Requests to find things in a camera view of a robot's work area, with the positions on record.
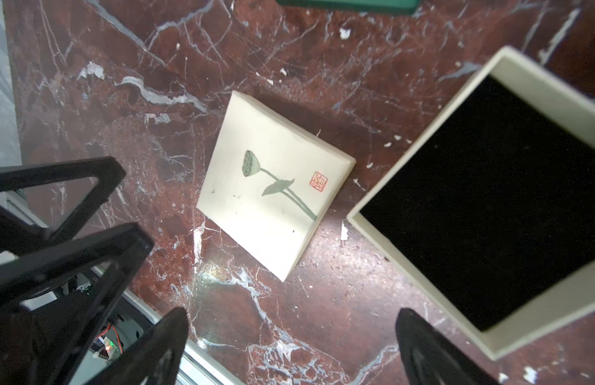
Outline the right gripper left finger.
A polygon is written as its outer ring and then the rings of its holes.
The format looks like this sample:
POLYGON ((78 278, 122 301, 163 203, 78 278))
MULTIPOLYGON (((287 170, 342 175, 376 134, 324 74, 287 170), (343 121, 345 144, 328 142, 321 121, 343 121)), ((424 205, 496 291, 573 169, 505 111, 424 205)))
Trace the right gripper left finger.
POLYGON ((188 339, 183 307, 166 314, 90 384, 174 384, 188 339))

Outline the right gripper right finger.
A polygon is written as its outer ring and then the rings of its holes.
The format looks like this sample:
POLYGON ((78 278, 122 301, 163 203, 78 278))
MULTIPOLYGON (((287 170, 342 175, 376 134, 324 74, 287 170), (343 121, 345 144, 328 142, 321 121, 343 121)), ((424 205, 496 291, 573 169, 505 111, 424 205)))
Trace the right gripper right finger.
POLYGON ((395 330, 410 384, 498 384, 414 310, 399 311, 395 330))

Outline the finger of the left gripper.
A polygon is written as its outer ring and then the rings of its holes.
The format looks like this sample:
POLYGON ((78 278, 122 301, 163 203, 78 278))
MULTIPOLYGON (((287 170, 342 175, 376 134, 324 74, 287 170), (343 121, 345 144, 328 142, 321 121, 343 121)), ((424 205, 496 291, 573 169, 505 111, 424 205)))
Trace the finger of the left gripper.
POLYGON ((0 384, 68 384, 153 247, 127 224, 0 265, 0 384))
POLYGON ((113 157, 0 168, 0 193, 87 177, 98 181, 55 230, 29 225, 0 206, 0 253, 25 255, 73 239, 125 176, 126 171, 113 157))

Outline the cream box base black insert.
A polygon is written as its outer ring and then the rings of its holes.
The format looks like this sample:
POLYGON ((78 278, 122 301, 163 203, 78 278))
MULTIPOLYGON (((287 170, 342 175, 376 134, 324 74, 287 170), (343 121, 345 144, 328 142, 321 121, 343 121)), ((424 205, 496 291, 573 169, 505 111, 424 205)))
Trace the cream box base black insert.
POLYGON ((347 218, 500 359, 595 311, 595 103, 503 47, 347 218))

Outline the cream lotus box lid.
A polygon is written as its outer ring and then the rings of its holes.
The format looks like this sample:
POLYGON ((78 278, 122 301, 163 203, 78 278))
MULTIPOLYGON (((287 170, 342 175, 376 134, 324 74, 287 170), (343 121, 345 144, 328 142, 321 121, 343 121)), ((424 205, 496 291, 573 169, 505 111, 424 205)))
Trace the cream lotus box lid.
POLYGON ((254 97, 233 91, 197 208, 285 281, 355 164, 254 97))

